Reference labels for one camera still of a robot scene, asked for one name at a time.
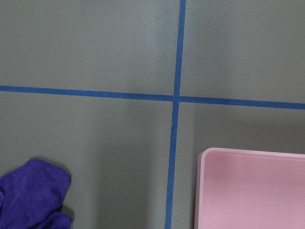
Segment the purple cloth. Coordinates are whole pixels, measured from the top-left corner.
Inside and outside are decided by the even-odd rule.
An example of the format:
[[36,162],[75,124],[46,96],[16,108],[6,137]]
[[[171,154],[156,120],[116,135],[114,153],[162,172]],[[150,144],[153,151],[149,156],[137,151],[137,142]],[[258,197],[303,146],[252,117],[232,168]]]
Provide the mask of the purple cloth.
[[61,212],[70,175],[62,168],[31,159],[0,178],[2,229],[69,229],[72,218]]

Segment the pink plastic bin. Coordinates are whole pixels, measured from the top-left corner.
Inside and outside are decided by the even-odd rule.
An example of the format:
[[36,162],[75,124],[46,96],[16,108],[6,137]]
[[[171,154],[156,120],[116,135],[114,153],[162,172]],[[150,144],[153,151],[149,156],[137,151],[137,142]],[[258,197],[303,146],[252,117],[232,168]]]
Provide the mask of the pink plastic bin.
[[209,148],[197,160],[196,229],[302,229],[305,156]]

